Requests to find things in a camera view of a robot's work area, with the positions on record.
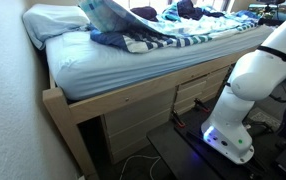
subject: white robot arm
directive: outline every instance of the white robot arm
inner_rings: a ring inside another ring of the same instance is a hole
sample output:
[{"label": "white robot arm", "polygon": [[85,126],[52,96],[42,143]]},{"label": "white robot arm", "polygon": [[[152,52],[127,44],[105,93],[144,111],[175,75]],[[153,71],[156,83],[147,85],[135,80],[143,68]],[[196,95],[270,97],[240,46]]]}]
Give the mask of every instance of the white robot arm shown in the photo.
[{"label": "white robot arm", "polygon": [[286,21],[256,51],[241,57],[210,117],[202,124],[203,140],[236,164],[254,154],[242,124],[257,100],[286,78]]}]

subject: pillow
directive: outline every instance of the pillow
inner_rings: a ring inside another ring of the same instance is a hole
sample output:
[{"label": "pillow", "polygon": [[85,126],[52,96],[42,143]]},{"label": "pillow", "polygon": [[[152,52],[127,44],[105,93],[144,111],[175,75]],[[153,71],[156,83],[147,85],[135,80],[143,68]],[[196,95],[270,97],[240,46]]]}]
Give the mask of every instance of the pillow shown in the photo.
[{"label": "pillow", "polygon": [[23,15],[25,29],[38,49],[44,49],[48,38],[77,31],[90,23],[77,6],[35,4]]},{"label": "pillow", "polygon": [[114,32],[127,29],[130,24],[116,14],[104,0],[79,0],[79,6],[91,23],[101,32]]}]

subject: bed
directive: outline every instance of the bed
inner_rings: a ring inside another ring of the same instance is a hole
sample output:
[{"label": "bed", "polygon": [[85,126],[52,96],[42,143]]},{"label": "bed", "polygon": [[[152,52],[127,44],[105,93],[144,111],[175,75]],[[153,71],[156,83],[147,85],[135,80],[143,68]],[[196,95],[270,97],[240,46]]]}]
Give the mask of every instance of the bed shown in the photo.
[{"label": "bed", "polygon": [[[80,30],[88,23],[86,16],[77,7],[69,8],[69,22],[82,18],[55,35],[40,36],[46,37],[44,43],[34,44],[45,48],[50,70],[50,89],[43,91],[43,102],[88,179],[98,176],[80,123],[100,119],[109,156],[117,163],[149,144],[145,133],[168,121],[173,109],[181,114],[193,107],[195,98],[207,101],[217,96],[230,67],[272,32],[260,26],[184,48],[132,54],[91,41],[90,33]],[[27,30],[35,26],[26,19],[24,23]]]}]

